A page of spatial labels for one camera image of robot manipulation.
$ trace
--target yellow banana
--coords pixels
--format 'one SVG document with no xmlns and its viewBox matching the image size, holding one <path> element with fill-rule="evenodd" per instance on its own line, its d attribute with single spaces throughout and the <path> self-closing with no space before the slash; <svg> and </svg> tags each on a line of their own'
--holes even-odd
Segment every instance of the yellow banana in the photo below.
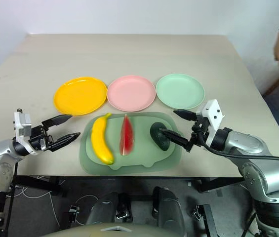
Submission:
<svg viewBox="0 0 279 237">
<path fill-rule="evenodd" d="M 104 164 L 114 163 L 113 154 L 107 147 L 104 138 L 106 121 L 108 117 L 111 115 L 111 113 L 107 113 L 106 115 L 97 118 L 92 126 L 91 131 L 91 144 L 93 151 L 96 154 L 96 156 L 100 159 L 100 161 L 102 161 Z"/>
</svg>

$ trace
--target dark green fruit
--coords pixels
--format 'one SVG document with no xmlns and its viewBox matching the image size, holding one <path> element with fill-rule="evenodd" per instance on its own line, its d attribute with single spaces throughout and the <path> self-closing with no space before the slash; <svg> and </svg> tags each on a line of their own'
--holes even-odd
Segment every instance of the dark green fruit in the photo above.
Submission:
<svg viewBox="0 0 279 237">
<path fill-rule="evenodd" d="M 160 147 L 161 150 L 166 151 L 169 149 L 170 140 L 160 131 L 160 128 L 165 128 L 162 122 L 155 122 L 150 127 L 150 135 L 153 141 Z"/>
</svg>

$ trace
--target red watermelon flesh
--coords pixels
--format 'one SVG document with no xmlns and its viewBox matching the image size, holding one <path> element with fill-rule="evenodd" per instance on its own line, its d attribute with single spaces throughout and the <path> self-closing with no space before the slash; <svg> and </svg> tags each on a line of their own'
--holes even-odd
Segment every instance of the red watermelon flesh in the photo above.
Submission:
<svg viewBox="0 0 279 237">
<path fill-rule="evenodd" d="M 120 154 L 126 156 L 134 148 L 134 131 L 127 115 L 124 117 L 120 132 Z"/>
</svg>

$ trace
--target plastic tray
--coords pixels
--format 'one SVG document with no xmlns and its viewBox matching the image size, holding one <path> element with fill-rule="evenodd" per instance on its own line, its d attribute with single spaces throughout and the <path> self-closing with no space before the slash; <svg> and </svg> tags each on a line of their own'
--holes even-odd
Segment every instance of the plastic tray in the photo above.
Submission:
<svg viewBox="0 0 279 237">
<path fill-rule="evenodd" d="M 105 139 L 115 157 L 113 165 L 103 164 L 95 156 L 90 142 L 90 130 L 94 118 L 84 130 L 80 145 L 80 164 L 90 174 L 118 175 L 128 173 L 152 172 L 169 169 L 175 166 L 181 157 L 181 147 L 170 143 L 167 151 L 162 151 L 150 137 L 150 126 L 160 121 L 168 129 L 176 132 L 172 118 L 164 113 L 133 113 L 127 114 L 132 122 L 135 134 L 134 150 L 128 156 L 119 152 L 120 129 L 125 114 L 115 114 L 108 119 Z"/>
</svg>

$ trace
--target beige tabletop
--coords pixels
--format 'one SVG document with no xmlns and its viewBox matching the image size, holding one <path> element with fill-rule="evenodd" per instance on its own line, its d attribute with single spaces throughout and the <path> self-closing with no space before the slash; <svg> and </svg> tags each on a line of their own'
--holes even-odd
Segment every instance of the beige tabletop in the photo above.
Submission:
<svg viewBox="0 0 279 237">
<path fill-rule="evenodd" d="M 222 127 L 262 138 L 270 152 L 279 156 L 279 127 L 256 89 L 253 80 L 224 36 L 170 35 L 33 35 L 0 66 L 0 140 L 12 138 L 13 112 L 22 108 L 33 125 L 59 114 L 53 95 L 64 82 L 82 76 L 96 77 L 107 86 L 124 75 L 141 75 L 154 84 L 170 73 L 197 78 L 205 100 L 217 99 L 225 117 Z M 158 98 L 144 112 L 164 112 L 186 138 L 191 122 L 179 118 Z M 94 117 L 106 112 L 122 113 L 106 102 L 100 109 L 73 117 L 49 130 L 54 138 L 83 132 Z M 79 162 L 81 136 L 56 152 L 27 156 L 19 163 L 22 175 L 87 176 Z M 239 177 L 228 159 L 194 146 L 182 151 L 171 169 L 132 176 Z"/>
</svg>

